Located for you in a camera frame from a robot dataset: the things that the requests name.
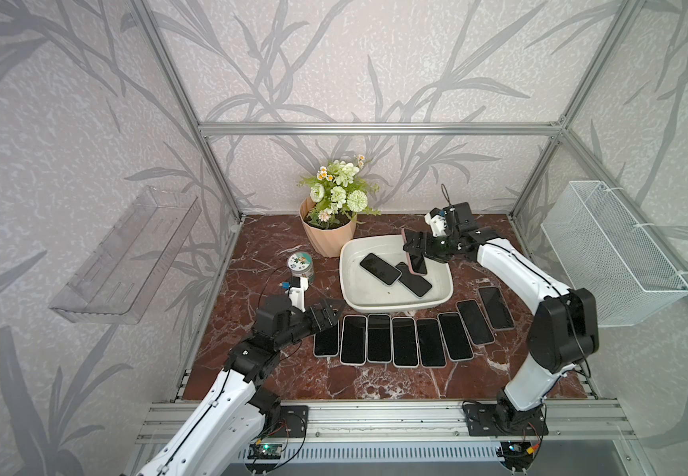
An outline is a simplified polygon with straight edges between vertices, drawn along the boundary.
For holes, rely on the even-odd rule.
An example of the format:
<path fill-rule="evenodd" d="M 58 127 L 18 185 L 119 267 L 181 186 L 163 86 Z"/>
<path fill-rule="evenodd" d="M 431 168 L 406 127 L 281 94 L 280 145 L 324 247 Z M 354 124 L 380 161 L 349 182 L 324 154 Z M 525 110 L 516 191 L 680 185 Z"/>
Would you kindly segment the phone with pink case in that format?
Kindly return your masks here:
<path fill-rule="evenodd" d="M 344 317 L 340 361 L 345 365 L 361 366 L 366 362 L 367 319 L 364 315 Z"/>

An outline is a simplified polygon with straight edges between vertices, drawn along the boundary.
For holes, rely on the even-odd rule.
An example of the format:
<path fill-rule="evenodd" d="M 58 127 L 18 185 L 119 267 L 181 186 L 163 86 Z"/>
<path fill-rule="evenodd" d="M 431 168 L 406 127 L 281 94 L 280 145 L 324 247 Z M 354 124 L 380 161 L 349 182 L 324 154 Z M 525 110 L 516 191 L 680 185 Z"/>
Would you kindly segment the phone with light blue case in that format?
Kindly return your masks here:
<path fill-rule="evenodd" d="M 392 334 L 389 315 L 369 315 L 367 318 L 367 351 L 369 363 L 392 361 Z"/>

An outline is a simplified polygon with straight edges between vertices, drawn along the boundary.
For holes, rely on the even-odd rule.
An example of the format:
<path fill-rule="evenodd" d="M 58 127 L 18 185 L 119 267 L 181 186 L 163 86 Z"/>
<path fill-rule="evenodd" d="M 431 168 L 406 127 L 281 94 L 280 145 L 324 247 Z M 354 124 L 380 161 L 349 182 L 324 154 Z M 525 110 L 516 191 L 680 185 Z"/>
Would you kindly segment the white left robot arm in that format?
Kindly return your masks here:
<path fill-rule="evenodd" d="M 346 309 L 325 297 L 305 307 L 287 295 L 257 309 L 251 332 L 228 354 L 207 395 L 140 475 L 220 475 L 240 449 L 278 417 L 279 397 L 264 388 L 282 350 L 334 327 Z"/>

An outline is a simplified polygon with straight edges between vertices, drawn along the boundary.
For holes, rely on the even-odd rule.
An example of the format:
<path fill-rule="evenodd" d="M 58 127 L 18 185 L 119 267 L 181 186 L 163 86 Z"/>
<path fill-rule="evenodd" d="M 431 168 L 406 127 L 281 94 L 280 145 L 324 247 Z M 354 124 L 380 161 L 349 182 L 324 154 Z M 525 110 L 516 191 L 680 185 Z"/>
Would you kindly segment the phone with cream case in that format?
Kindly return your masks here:
<path fill-rule="evenodd" d="M 393 363 L 398 368 L 417 368 L 419 351 L 417 351 L 417 328 L 415 321 L 409 317 L 392 319 Z"/>

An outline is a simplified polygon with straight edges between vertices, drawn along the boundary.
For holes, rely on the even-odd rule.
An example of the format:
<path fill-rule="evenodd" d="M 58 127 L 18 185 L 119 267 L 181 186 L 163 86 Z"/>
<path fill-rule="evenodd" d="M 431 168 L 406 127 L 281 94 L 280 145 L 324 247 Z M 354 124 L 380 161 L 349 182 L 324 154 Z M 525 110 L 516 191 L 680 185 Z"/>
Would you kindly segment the small phone pink case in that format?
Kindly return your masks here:
<path fill-rule="evenodd" d="M 505 303 L 500 289 L 497 287 L 483 287 L 480 288 L 478 292 L 492 329 L 514 329 L 514 319 Z"/>

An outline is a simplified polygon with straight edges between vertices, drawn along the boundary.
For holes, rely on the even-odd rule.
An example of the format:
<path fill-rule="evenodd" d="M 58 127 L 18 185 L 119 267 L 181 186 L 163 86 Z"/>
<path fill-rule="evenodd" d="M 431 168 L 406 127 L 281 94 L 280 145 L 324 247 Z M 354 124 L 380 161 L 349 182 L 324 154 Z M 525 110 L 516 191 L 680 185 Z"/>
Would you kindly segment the dark phone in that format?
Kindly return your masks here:
<path fill-rule="evenodd" d="M 399 269 L 374 253 L 365 256 L 359 265 L 386 286 L 393 285 L 402 275 Z"/>

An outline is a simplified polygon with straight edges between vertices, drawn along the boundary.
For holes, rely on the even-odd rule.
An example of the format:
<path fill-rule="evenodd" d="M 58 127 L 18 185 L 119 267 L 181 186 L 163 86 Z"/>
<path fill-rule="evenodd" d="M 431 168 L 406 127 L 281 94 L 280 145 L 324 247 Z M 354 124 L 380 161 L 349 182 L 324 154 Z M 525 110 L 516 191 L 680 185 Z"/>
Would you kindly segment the phone light blue bottom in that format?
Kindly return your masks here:
<path fill-rule="evenodd" d="M 401 273 L 399 282 L 416 297 L 423 298 L 432 289 L 431 283 L 423 276 L 413 274 L 405 262 L 400 262 L 396 265 L 396 268 Z"/>

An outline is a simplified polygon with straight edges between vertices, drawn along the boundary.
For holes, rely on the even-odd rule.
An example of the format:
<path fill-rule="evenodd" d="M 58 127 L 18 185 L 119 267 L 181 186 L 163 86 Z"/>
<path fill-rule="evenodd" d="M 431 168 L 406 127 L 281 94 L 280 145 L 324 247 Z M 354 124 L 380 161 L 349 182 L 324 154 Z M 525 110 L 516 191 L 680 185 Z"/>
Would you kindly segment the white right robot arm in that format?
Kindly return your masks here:
<path fill-rule="evenodd" d="M 523 434 L 544 415 L 542 407 L 560 378 L 599 348 L 596 299 L 546 275 L 509 240 L 490 228 L 434 236 L 402 231 L 407 261 L 447 263 L 454 256 L 475 261 L 495 274 L 528 307 L 528 356 L 516 376 L 485 405 L 482 424 L 494 434 Z"/>

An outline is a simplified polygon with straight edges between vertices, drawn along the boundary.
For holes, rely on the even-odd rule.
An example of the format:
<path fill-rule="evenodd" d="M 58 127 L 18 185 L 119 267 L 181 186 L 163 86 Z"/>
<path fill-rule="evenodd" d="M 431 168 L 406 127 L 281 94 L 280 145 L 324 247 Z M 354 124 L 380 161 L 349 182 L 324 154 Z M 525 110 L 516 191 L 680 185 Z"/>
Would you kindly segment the large phone grey case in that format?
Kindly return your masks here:
<path fill-rule="evenodd" d="M 472 360 L 474 352 L 460 315 L 440 313 L 437 319 L 450 360 L 453 362 Z"/>

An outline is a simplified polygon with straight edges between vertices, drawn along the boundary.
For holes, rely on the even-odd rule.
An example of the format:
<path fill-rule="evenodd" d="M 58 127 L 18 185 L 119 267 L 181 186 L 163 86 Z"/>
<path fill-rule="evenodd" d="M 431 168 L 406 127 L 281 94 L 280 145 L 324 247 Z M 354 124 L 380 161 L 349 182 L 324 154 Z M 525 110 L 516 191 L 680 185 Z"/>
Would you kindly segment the large phone pink case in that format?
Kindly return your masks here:
<path fill-rule="evenodd" d="M 407 255 L 409 271 L 413 275 L 425 276 L 427 274 L 427 265 L 425 265 L 427 238 L 425 232 L 403 229 L 402 236 L 404 240 L 403 250 Z"/>

